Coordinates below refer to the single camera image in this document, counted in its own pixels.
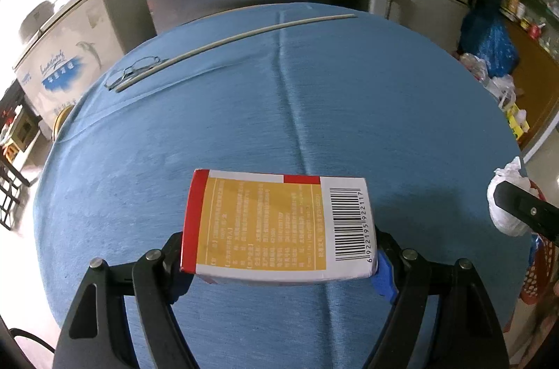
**blue tablecloth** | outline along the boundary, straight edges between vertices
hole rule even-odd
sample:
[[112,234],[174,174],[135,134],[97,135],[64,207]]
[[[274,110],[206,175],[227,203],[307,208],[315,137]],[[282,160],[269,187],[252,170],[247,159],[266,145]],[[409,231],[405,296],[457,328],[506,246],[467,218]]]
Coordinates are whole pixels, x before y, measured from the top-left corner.
[[[136,60],[319,15],[197,55],[122,93],[103,87]],[[88,261],[138,259],[180,231],[194,168],[364,176],[376,224],[430,260],[475,263],[504,324],[530,238],[494,228],[486,188],[519,154],[493,98],[426,38],[320,4],[246,8],[157,36],[94,84],[64,124],[35,199],[49,304],[62,325]],[[151,365],[127,302],[142,367]],[[429,302],[413,367],[430,337]],[[203,368],[361,367],[390,305],[369,280],[304,287],[195,280],[174,305]]]

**screw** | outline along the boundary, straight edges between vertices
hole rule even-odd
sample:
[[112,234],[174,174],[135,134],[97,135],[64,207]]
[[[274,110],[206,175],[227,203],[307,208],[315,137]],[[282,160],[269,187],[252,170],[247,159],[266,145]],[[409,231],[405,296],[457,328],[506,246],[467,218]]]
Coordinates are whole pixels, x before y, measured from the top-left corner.
[[462,269],[470,269],[473,267],[472,262],[470,262],[468,259],[460,259],[458,261],[458,264]]
[[161,257],[161,251],[159,249],[151,249],[150,251],[146,252],[145,257],[147,260],[151,260],[152,262],[154,262],[159,257]]
[[94,259],[91,259],[91,262],[89,262],[89,267],[99,269],[103,266],[103,262],[104,260],[101,257],[95,257]]
[[402,256],[406,260],[415,260],[418,257],[418,252],[415,249],[404,249]]

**barcode number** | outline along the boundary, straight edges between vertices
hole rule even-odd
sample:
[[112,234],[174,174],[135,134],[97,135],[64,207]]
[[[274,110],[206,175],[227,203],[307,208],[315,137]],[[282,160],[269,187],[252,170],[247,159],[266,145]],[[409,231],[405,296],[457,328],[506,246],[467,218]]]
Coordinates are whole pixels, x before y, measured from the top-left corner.
[[336,260],[372,262],[371,231],[361,189],[330,188]]

